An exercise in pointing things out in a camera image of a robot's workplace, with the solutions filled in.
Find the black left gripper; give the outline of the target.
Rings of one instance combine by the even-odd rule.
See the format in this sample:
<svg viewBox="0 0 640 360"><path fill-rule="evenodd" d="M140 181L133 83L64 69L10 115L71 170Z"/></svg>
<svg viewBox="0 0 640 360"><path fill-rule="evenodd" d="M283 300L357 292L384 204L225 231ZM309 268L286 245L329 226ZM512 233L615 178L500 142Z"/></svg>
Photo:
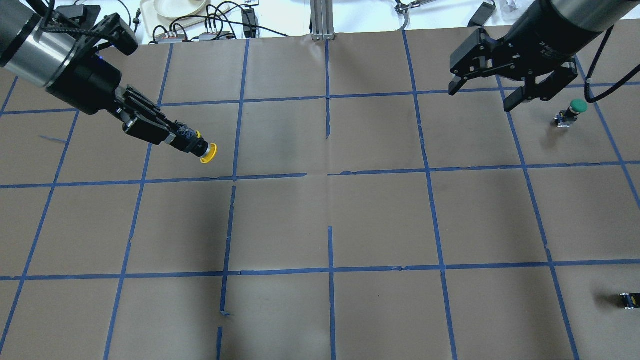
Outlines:
<svg viewBox="0 0 640 360"><path fill-rule="evenodd" d="M45 90L87 115L109 112L122 122L122 130L128 136L201 154L201 135L196 130L169 120L155 102L131 85L121 86L121 80L121 71L90 54L73 60Z"/></svg>

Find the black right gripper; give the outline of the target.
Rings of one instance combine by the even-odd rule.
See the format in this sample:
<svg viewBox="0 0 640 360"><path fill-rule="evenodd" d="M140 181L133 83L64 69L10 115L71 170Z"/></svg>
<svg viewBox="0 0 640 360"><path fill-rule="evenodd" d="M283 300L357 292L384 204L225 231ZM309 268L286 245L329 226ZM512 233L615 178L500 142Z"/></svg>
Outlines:
<svg viewBox="0 0 640 360"><path fill-rule="evenodd" d="M523 82L503 100L503 111L535 99L549 101L578 77L576 54L590 40L589 30L556 10L527 10L499 39L479 27L450 55L448 95L471 80L500 76Z"/></svg>

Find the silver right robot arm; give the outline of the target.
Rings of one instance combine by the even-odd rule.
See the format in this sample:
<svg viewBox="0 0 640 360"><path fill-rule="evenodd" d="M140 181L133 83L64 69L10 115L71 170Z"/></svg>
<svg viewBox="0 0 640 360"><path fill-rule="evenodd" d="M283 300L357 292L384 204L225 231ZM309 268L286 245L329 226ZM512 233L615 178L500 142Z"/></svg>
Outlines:
<svg viewBox="0 0 640 360"><path fill-rule="evenodd" d="M448 94L454 96L470 80L500 76L523 82L503 101L504 111L550 101L578 77L576 54L638 5L637 0L535 0L502 38L481 27L450 55Z"/></svg>

